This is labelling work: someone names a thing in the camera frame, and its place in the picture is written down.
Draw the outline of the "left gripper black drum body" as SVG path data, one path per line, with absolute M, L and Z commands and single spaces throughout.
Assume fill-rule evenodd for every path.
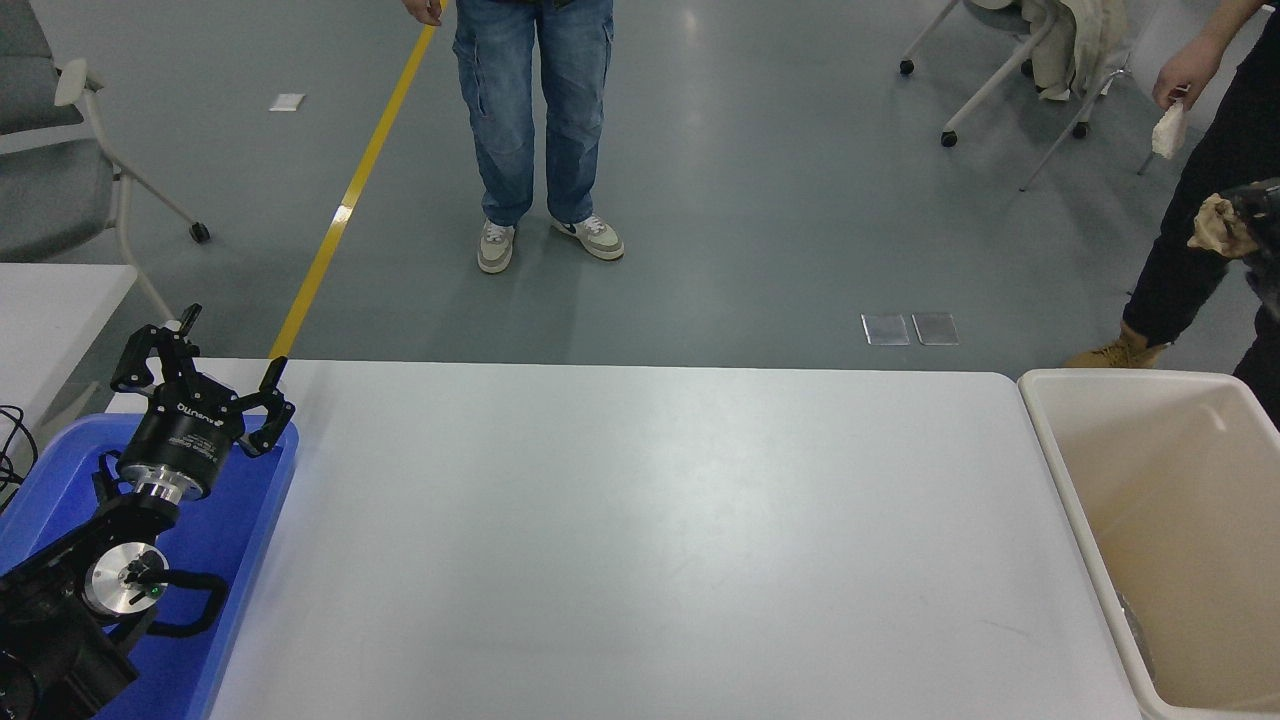
M 168 486 L 179 495 L 209 495 L 243 433 L 244 420 L 238 413 L 154 397 L 118 459 L 118 475 L 133 486 Z

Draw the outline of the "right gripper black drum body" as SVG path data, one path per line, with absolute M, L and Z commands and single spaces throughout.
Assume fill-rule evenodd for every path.
M 1279 178 L 1230 188 L 1228 201 L 1260 250 L 1279 250 Z

